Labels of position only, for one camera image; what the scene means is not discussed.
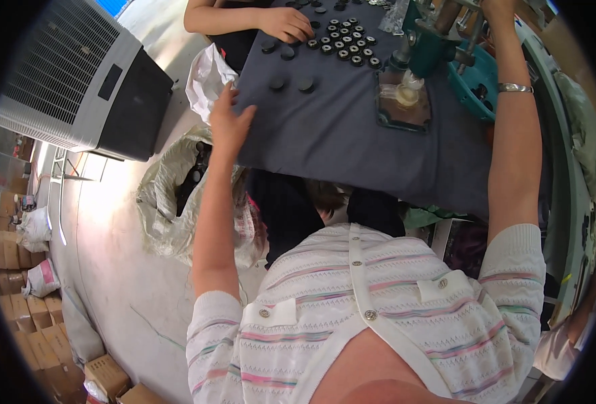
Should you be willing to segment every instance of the cardigan pocket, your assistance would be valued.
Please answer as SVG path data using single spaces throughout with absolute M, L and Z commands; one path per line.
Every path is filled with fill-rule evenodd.
M 418 280 L 421 303 L 446 299 L 462 289 L 473 290 L 466 275 L 461 270 L 450 271 L 437 280 Z
M 278 325 L 296 325 L 296 299 L 281 301 L 273 306 L 261 303 L 249 303 L 244 308 L 241 324 L 275 327 Z

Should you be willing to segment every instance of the striped cardigan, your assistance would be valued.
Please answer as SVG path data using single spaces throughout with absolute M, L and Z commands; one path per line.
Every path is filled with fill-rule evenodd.
M 277 259 L 245 309 L 224 292 L 197 299 L 190 392 L 196 404 L 306 404 L 337 352 L 371 327 L 431 392 L 506 403 L 532 366 L 544 278 L 531 224 L 494 238 L 478 280 L 419 239 L 328 227 Z

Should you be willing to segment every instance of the white plastic bag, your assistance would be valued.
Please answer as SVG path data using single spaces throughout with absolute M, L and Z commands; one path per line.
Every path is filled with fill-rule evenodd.
M 213 144 L 211 130 L 206 125 L 195 125 L 147 169 L 136 196 L 145 249 L 162 257 L 175 258 L 189 266 L 192 265 L 199 205 L 210 169 L 192 190 L 179 217 L 176 215 L 174 190 L 183 183 L 195 164 L 198 141 Z M 260 259 L 266 241 L 257 210 L 244 191 L 243 172 L 243 167 L 234 166 L 230 177 L 233 184 L 233 242 L 238 270 L 250 268 Z
M 51 229 L 46 214 L 46 206 L 24 212 L 22 222 L 17 225 L 17 244 L 31 253 L 49 251 L 47 241 L 51 240 Z
M 83 302 L 75 289 L 68 285 L 62 288 L 62 315 L 76 364 L 81 365 L 104 355 L 104 345 L 92 327 Z
M 235 88 L 238 79 L 239 75 L 226 63 L 215 44 L 203 49 L 190 65 L 188 84 L 185 87 L 190 108 L 207 124 L 213 104 L 219 98 L 223 86 L 232 81 Z
M 37 297 L 44 297 L 60 288 L 60 280 L 55 273 L 53 262 L 50 258 L 45 259 L 32 270 L 28 270 L 26 286 L 22 288 L 22 295 L 29 294 Z

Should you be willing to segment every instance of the silver bracelet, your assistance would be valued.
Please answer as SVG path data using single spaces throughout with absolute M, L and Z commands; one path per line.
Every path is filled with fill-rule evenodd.
M 523 93 L 534 93 L 533 87 L 527 87 L 526 85 L 518 85 L 513 83 L 498 83 L 499 93 L 510 93 L 520 91 Z

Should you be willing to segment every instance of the hand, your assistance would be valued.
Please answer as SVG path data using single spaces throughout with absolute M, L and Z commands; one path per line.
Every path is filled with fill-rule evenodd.
M 313 38 L 309 19 L 292 7 L 261 8 L 258 28 L 280 41 L 292 43 L 306 42 Z
M 223 87 L 210 116 L 213 130 L 212 155 L 225 159 L 229 164 L 234 163 L 237 154 L 240 152 L 257 109 L 255 105 L 251 105 L 240 116 L 237 116 L 230 107 L 237 103 L 234 97 L 240 92 L 239 90 L 231 90 L 231 87 L 231 81 Z
M 483 0 L 482 11 L 492 30 L 513 28 L 514 5 L 516 0 Z

